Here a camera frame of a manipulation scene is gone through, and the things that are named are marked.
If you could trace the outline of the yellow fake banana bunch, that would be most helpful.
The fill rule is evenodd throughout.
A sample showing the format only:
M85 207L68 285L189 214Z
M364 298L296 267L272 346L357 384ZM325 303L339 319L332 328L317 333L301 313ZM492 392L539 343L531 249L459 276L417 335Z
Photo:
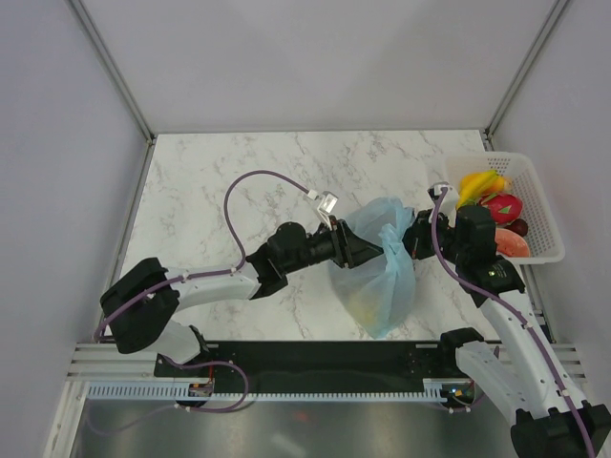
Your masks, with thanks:
M459 200L456 208L460 208L475 198L478 198L484 191L495 184L499 174L495 170L487 170L474 174L468 181L460 185Z

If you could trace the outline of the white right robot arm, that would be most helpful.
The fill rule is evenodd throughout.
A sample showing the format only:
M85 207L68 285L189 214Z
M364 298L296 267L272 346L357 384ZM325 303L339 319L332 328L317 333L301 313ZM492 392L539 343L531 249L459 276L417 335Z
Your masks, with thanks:
M436 258L460 284L512 364L506 369L469 327L441 335L438 368L464 373L482 389L508 422L518 456L595 457L610 433L610 411L591 404L563 367L516 267L497 252L495 229L485 208L460 208L454 224L433 208L419 212L403 237L413 259Z

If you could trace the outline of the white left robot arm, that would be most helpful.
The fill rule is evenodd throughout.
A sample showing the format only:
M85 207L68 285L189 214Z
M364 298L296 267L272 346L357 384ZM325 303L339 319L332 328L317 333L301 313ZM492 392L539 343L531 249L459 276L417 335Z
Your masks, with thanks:
M101 296L100 327L111 330L119 353L154 351L186 375L198 376L209 363L204 338L195 326L175 322L176 313L212 302L266 298L285 288L296 271L328 260L355 268L382 253L344 220L332 219L312 234L296 222L284 223L236 267L168 269L148 258Z

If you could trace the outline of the light blue plastic bag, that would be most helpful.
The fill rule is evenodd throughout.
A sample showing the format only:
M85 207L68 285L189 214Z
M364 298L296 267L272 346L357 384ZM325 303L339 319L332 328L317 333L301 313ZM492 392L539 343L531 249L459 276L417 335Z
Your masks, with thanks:
M379 301L376 324L362 326L357 322L373 339L385 338L411 311L416 277L403 237L414 221L414 210L399 198L370 201L349 214L346 223L356 236L381 247L384 254L352 269L334 263L328 266L331 288L346 311L353 295Z

